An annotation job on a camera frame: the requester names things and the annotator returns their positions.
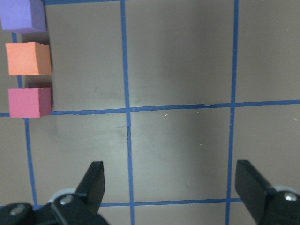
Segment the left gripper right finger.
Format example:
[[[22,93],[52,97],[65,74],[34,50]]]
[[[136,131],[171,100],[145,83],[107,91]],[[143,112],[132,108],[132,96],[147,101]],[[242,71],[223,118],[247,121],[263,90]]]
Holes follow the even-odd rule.
[[[235,190],[257,225],[300,223],[300,194],[270,184],[248,160],[237,160]]]

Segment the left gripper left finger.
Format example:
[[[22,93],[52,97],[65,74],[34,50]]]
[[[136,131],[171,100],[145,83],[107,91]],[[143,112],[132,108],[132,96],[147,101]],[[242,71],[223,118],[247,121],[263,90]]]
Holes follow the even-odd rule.
[[[74,193],[57,197],[51,204],[59,225],[104,225],[98,210],[105,192],[104,165],[92,162]]]

